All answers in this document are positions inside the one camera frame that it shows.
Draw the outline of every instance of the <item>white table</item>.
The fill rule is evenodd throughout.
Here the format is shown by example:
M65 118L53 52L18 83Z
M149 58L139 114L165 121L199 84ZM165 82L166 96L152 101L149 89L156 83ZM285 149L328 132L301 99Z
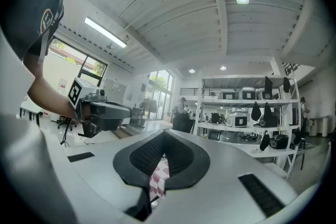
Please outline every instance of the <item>white table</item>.
M27 110L29 112L29 120L32 120L31 114L36 115L36 124L40 126L39 116L38 114L43 110L37 104L35 104L30 98L27 101L23 101L20 107L20 118L22 114L22 109Z
M310 121L314 121L314 125L310 126L309 136L316 136L317 134L317 120L322 120L322 137L328 136L328 115L317 118L310 118Z

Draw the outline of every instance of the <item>railing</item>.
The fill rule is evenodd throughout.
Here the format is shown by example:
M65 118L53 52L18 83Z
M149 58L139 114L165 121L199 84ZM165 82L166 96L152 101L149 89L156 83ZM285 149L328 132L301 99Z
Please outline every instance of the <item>railing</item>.
M211 96L212 93L215 93L216 96L219 96L221 89L202 89L202 94L204 96ZM198 95L198 88L181 88L180 90L181 96L185 95Z
M297 70L300 66L297 65L296 63L285 63L285 62L283 62L282 65L283 68L285 69L286 76Z

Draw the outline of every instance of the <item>shirt logo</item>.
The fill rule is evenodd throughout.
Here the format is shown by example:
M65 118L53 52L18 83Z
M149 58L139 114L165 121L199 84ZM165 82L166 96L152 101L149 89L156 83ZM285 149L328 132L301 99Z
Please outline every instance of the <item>shirt logo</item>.
M50 9L46 9L46 11L43 13L42 20L41 20L41 29L40 33L43 34L45 30L48 29L48 27L51 25L53 15Z

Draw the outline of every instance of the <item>white shelving unit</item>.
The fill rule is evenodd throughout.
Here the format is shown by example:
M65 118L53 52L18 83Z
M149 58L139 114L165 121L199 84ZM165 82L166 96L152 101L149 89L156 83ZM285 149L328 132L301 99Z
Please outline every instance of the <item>white shelving unit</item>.
M259 148L260 145L258 144L240 144L240 143L230 143L230 142L221 142L233 147L236 147L245 153L249 154L251 157L254 158L263 158L263 157L274 157L276 159L286 158L289 162L289 170L285 172L283 170L285 166L285 162L278 162L276 163L267 163L265 164L268 168L272 169L275 173L279 176L288 178L293 163L295 160L295 156L297 154L297 147L295 150L289 148L292 130L297 129L301 126L301 110L300 110L300 97L298 86L295 77L289 76L279 76L279 75L272 75L267 76L273 83L273 88L277 88L279 92L279 99L277 100L219 100L213 98L212 100L208 98L204 98L202 95L202 88L204 92L209 89L235 89L238 91L240 88L243 87L254 87L256 90L258 88L263 88L265 86L265 75L233 75L233 76L210 76L210 77L202 77L200 73L200 81L198 86L198 107L196 111L196 121L195 121L195 128L194 134L200 135L200 130L202 128L208 130L220 130L220 131L229 131L229 132L245 132L245 133L259 133L263 134L267 131L272 137L272 133L275 131L281 131L282 134L286 134L289 137L289 142L287 148L284 150L276 150L270 146L268 146L264 151L255 153L255 150ZM290 93L285 93L283 90L283 78L287 77L289 80L293 80L295 85L295 92L296 98L292 99ZM265 107L265 104L268 103L271 108L282 108L280 111L280 122L281 126L278 127L258 127L253 126L253 120L251 119L250 125L247 127L229 127L225 126L224 124L216 124L216 123L208 123L208 122L200 122L202 119L203 114L203 107L213 106L214 108L232 108L232 109L249 109L251 112L254 103L257 102L261 108ZM292 124L292 106L295 104L298 108L298 125L291 125Z

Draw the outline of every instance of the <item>pink checkered cloth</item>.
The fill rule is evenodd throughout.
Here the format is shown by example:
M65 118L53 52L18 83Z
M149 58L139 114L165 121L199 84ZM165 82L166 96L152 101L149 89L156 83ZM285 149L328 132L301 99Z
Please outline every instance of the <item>pink checkered cloth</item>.
M163 197L164 194L164 181L169 178L168 161L160 161L157 165L153 175L150 178L150 200L159 196Z

